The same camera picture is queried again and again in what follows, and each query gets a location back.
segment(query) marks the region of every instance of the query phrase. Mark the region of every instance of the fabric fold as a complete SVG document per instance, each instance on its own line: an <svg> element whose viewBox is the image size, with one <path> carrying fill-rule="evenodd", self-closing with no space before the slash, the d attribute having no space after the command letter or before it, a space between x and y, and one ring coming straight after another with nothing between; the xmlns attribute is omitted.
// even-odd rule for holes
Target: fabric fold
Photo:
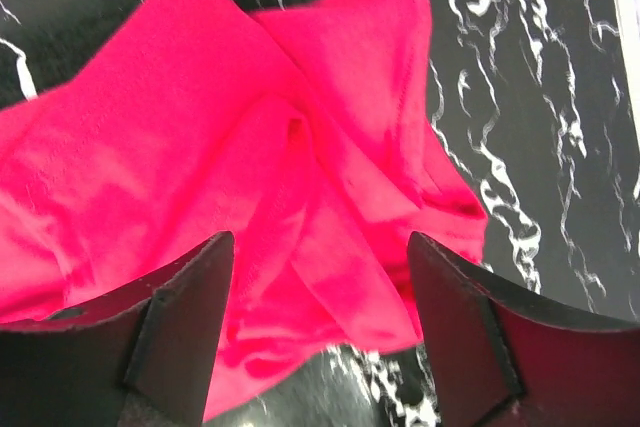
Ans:
<svg viewBox="0 0 640 427"><path fill-rule="evenodd" d="M418 342L409 235L479 261L486 226L425 115L430 33L428 0L146 0L72 81L0 113L0 322L230 230L207 419L327 344Z"/></svg>

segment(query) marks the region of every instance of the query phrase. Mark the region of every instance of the pink fabric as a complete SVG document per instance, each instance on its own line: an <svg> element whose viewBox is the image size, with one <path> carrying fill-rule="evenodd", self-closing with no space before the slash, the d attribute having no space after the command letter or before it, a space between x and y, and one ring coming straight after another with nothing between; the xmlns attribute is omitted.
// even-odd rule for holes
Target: pink fabric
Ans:
<svg viewBox="0 0 640 427"><path fill-rule="evenodd" d="M486 224L425 116L430 31L428 0L146 0L74 80L0 114L0 321L231 230L206 418L327 343L415 344L410 233L478 261Z"/></svg>

